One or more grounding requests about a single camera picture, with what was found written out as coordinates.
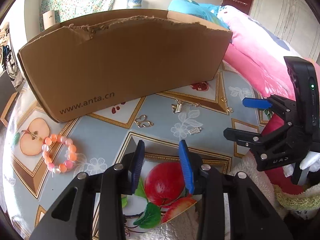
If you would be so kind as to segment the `white gloved hand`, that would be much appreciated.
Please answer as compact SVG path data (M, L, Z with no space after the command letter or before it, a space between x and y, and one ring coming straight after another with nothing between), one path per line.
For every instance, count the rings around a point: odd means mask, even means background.
M309 151L299 167L301 170L309 168L310 172L317 172L320 168L320 153ZM293 175L293 171L294 168L292 164L283 166L283 173L286 178Z

